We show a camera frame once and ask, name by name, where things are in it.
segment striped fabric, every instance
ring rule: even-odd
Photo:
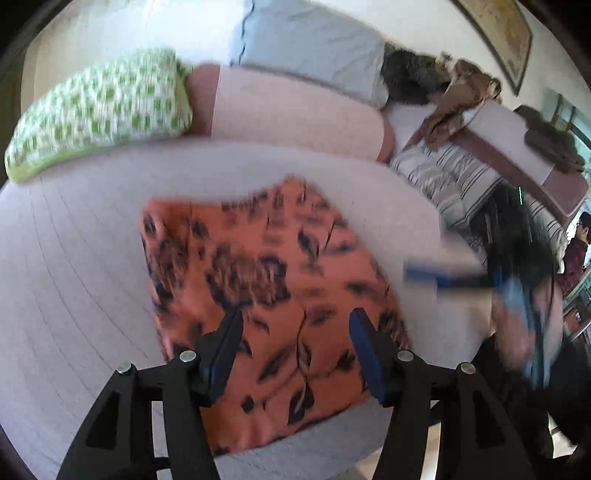
[[[433,151],[421,141],[394,157],[390,167],[433,202],[450,229],[458,230],[468,227],[495,188],[506,181],[494,168],[451,142]],[[566,231],[531,195],[526,194],[525,201],[534,220],[547,230],[560,263],[567,244]]]
[[[437,151],[428,148],[424,142],[420,142],[419,146],[427,157],[434,159],[435,164],[454,179],[467,221],[470,222],[495,187],[503,181],[501,175],[462,147],[450,142]]]
[[[428,158],[420,145],[396,155],[390,168],[435,205],[448,228],[467,228],[466,211],[456,179]]]

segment picture frame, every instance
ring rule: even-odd
[[[515,0],[452,0],[476,28],[519,95],[533,33]]]

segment green patterned pillow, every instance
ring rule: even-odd
[[[14,182],[97,150],[181,135],[193,112],[174,50],[138,50],[54,87],[23,114],[5,153]]]

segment orange cloth with black leaf print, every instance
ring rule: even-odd
[[[288,436],[368,396],[349,337],[354,308],[409,347],[371,254],[304,181],[287,179],[241,202],[154,199],[141,235],[167,359],[242,308],[226,392],[202,410],[217,454]]]

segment white wall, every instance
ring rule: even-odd
[[[315,0],[357,17],[420,52],[474,61],[506,80],[478,32],[451,0]],[[541,109],[547,89],[591,118],[591,92],[562,46],[527,10],[533,32],[520,95],[503,99]],[[139,46],[171,45],[187,61],[229,60],[243,0],[74,0],[33,42],[25,61],[22,106],[75,71]]]
[[[589,117],[591,92],[569,55],[528,10],[522,8],[533,33],[530,60],[521,91],[515,97],[499,64],[479,33],[451,0],[317,0],[382,31],[407,48],[438,55],[446,51],[480,65],[504,84],[503,102],[541,109],[546,89],[562,93]]]

